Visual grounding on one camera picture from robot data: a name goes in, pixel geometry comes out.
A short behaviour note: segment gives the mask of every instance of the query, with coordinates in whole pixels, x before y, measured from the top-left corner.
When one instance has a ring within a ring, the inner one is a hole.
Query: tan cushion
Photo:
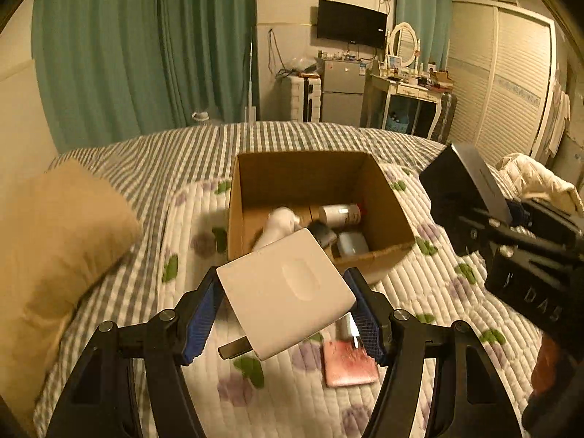
[[[0,211],[0,395],[29,433],[45,374],[88,289],[141,237],[126,200],[67,161]]]

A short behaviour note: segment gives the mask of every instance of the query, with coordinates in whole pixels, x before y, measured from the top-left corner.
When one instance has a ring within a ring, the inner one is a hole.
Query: green curtain
[[[59,151],[243,120],[255,0],[34,0],[33,58]]]
[[[452,0],[396,0],[395,22],[410,23],[422,46],[420,62],[446,67]]]

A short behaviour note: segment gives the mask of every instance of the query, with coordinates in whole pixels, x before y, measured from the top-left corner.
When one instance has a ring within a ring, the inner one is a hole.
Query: open cardboard box
[[[360,204],[366,210],[357,229],[371,251],[350,258],[335,258],[327,251],[341,274],[357,267],[374,284],[414,245],[412,229],[373,156],[335,151],[241,153],[231,185],[229,261],[252,251],[274,209],[292,209],[307,226],[318,219],[319,207],[328,204]]]

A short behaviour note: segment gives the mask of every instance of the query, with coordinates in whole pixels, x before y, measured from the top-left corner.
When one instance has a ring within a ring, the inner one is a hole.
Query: black flat screen tv
[[[384,48],[386,28],[385,13],[338,1],[318,1],[317,38]]]

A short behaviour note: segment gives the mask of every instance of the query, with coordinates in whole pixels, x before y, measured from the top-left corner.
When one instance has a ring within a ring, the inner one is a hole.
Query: vanity drawer
[[[412,98],[417,98],[418,97],[418,93],[419,93],[419,89],[415,89],[414,87],[408,87],[408,86],[402,86],[399,85],[398,86],[398,92],[397,95],[399,96],[406,96],[406,97],[412,97]]]
[[[440,99],[442,98],[442,94],[440,93],[430,92],[427,90],[419,90],[418,92],[419,99],[424,99],[429,102],[433,102],[434,104],[440,102]]]

